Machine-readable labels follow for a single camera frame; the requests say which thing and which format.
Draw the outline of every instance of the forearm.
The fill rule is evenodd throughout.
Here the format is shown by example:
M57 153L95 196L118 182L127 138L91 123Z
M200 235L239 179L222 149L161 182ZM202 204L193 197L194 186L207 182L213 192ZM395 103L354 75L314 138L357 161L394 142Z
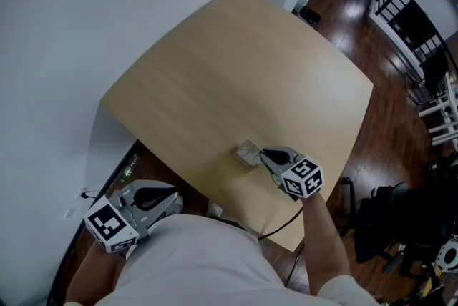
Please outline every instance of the forearm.
M66 302L95 305L114 289L125 259L119 253L108 254L96 241L90 247L67 290Z
M303 199L304 258L310 291L338 275L350 275L349 259L343 242L320 194Z

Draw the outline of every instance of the shirt sleeve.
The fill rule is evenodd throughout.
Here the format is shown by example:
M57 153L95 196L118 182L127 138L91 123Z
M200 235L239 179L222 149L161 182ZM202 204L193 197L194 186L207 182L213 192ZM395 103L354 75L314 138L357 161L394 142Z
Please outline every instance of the shirt sleeve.
M372 296L358 286L349 275L339 275L329 280L318 292L318 297L340 306L379 306Z

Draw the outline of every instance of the wooden table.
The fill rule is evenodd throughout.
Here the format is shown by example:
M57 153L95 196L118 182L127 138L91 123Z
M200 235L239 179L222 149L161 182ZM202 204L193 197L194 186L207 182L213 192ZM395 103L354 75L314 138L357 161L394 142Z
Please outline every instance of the wooden table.
M266 168L232 154L245 138L323 166L327 199L364 118L372 83L316 31L266 0L213 0L164 36L102 101L149 150L257 232L297 213ZM294 250L303 221L271 239Z

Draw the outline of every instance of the electrical outlet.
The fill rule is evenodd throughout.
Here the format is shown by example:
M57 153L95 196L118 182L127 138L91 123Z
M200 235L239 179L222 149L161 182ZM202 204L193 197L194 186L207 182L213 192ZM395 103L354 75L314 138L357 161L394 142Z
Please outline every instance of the electrical outlet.
M74 212L76 211L77 209L76 208L69 208L65 214L64 214L64 218L70 218L71 216L74 215Z
M75 198L75 199L78 199L78 198L84 199L84 198L81 197L81 194L82 194L82 193L85 193L85 192L87 192L87 191L88 191L87 188L79 188L79 189L78 189L78 192L75 194L74 198Z

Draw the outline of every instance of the person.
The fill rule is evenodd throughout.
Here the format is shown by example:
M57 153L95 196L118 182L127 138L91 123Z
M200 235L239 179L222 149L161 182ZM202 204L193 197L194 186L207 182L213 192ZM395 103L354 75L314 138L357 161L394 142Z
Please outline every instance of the person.
M174 214L156 222L151 238L127 261L94 243L66 301L84 306L378 305L350 276L344 244L321 195L302 203L311 295L285 288L258 240L242 227Z

